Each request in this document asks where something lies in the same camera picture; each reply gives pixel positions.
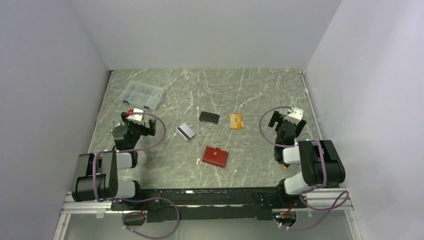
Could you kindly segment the white magnetic stripe card stack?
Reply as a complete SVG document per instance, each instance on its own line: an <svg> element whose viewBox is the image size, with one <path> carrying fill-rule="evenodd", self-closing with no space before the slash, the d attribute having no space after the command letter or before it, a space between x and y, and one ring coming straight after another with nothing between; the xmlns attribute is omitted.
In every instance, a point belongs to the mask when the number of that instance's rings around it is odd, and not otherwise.
<svg viewBox="0 0 424 240"><path fill-rule="evenodd" d="M196 133L187 125L187 123L183 123L176 128L176 131L186 140L191 140Z"/></svg>

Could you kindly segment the red leather wallet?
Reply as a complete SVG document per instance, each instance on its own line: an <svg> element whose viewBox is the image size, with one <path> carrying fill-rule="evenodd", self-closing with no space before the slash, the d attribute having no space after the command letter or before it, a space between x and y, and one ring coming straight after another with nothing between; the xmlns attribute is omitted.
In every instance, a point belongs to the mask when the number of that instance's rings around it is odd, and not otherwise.
<svg viewBox="0 0 424 240"><path fill-rule="evenodd" d="M206 163L213 164L224 168L229 153L218 147L206 146L201 160Z"/></svg>

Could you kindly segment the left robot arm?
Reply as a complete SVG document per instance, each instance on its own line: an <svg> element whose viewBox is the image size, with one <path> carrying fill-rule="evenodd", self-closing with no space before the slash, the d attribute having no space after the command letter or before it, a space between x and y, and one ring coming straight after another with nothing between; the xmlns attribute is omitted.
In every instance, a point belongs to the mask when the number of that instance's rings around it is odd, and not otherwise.
<svg viewBox="0 0 424 240"><path fill-rule="evenodd" d="M144 122L140 109L122 112L120 116L121 121L114 123L111 130L112 150L78 156L71 189L74 201L124 199L124 204L131 210L143 205L144 196L139 193L139 183L120 180L118 171L137 166L139 151L135 147L142 136L155 136L157 119L152 117Z"/></svg>

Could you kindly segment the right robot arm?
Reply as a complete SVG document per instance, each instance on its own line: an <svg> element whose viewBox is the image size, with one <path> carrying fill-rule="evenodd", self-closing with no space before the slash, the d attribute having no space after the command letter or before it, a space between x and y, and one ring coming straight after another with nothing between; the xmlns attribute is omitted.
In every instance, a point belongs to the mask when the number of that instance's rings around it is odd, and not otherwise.
<svg viewBox="0 0 424 240"><path fill-rule="evenodd" d="M287 168L298 165L299 173L283 179L275 194L276 203L287 208L295 201L295 195L309 189L338 185L346 179L346 171L331 140L301 140L296 142L307 121L303 111L289 110L287 115L275 110L268 123L274 128L274 159Z"/></svg>

